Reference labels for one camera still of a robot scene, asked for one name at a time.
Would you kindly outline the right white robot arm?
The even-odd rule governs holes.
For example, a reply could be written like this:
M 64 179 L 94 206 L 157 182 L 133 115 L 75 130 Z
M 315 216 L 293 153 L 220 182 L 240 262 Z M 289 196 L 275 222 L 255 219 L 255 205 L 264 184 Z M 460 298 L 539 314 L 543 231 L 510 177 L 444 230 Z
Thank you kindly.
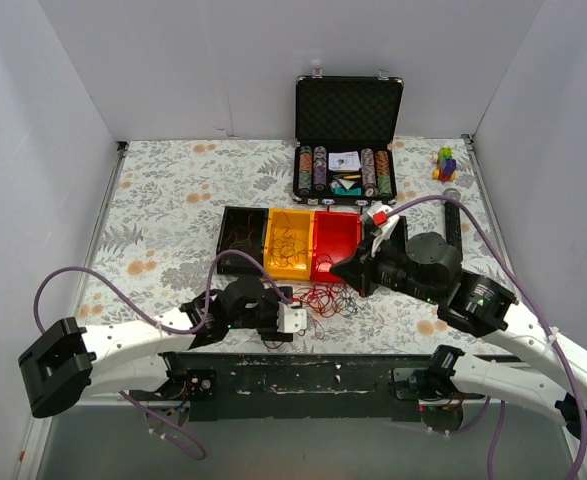
M 461 349 L 440 345 L 429 364 L 396 377 L 409 398 L 436 400 L 455 393 L 479 394 L 529 408 L 587 439 L 587 351 L 541 321 L 514 293 L 463 269 L 460 252 L 438 233 L 409 237 L 404 217 L 370 226 L 354 253 L 333 265 L 361 296 L 383 286 L 436 305 L 449 327 L 498 346 L 529 365 L 520 370 L 493 364 Z

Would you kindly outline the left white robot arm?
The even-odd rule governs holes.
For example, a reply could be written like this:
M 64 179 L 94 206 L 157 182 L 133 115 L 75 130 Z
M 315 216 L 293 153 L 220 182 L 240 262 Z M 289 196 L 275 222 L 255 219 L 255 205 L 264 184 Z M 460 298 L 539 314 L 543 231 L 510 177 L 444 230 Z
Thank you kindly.
M 291 288 L 268 288 L 248 276 L 150 320 L 82 327 L 73 317 L 61 319 L 20 355 L 18 366 L 32 415 L 47 418 L 82 398 L 118 391 L 176 399 L 186 377 L 166 354 L 218 343 L 232 329 L 255 330 L 269 342 L 290 342 L 306 327 Z

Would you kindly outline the black bin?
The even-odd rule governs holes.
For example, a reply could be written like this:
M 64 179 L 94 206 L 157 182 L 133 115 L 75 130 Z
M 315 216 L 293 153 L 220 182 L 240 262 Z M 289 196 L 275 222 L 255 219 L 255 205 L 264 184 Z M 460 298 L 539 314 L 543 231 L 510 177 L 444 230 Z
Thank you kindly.
M 226 206 L 216 254 L 229 249 L 242 251 L 263 266 L 268 219 L 268 208 Z M 225 256 L 217 263 L 216 268 L 221 275 L 260 275 L 259 269 L 252 262 L 238 255 Z

